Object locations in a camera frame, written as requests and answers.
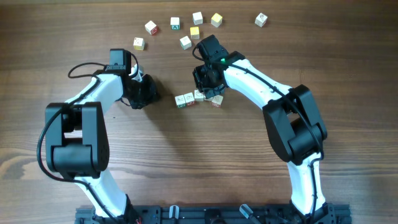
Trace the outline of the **wooden block red picture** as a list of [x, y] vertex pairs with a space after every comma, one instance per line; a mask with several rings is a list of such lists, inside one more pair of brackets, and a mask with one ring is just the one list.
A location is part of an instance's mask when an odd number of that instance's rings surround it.
[[204, 101], [205, 96], [199, 90], [194, 90], [194, 98], [195, 98], [195, 101]]

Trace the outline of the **wooden block red edge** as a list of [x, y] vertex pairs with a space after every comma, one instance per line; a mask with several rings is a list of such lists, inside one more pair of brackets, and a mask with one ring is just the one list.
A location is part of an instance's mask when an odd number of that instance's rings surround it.
[[217, 108], [221, 107], [223, 101], [223, 96], [221, 95], [216, 95], [213, 97], [212, 101], [211, 101], [211, 105]]

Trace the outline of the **wooden block red bottom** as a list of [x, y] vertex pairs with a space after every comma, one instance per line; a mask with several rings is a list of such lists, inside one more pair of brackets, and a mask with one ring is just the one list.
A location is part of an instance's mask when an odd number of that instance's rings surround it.
[[195, 104], [195, 97], [192, 92], [184, 94], [184, 98], [187, 106]]

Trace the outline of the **wooden block red trim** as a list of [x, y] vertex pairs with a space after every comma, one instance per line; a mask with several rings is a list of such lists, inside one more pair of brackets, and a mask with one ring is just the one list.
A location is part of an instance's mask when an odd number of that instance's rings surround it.
[[177, 108], [184, 108], [187, 105], [184, 95], [176, 96], [175, 102], [176, 102]]

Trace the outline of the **wooden block picture top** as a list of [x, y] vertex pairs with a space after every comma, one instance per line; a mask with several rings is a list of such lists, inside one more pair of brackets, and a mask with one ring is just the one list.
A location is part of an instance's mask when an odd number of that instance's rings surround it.
[[209, 97], [209, 98], [204, 97], [204, 100], [205, 100], [205, 101], [213, 101], [213, 98], [214, 98], [214, 96], [213, 96], [213, 97]]

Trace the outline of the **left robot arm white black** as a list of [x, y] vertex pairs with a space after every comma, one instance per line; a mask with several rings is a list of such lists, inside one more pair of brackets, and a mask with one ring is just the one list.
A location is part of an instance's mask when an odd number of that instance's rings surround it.
[[125, 49], [112, 49], [109, 63], [89, 75], [91, 82], [64, 103], [45, 109], [45, 126], [37, 143], [37, 162], [53, 180], [79, 186], [94, 206], [100, 223], [139, 223], [140, 215], [118, 187], [109, 169], [109, 142], [104, 114], [120, 101], [134, 110], [157, 101], [153, 78]]

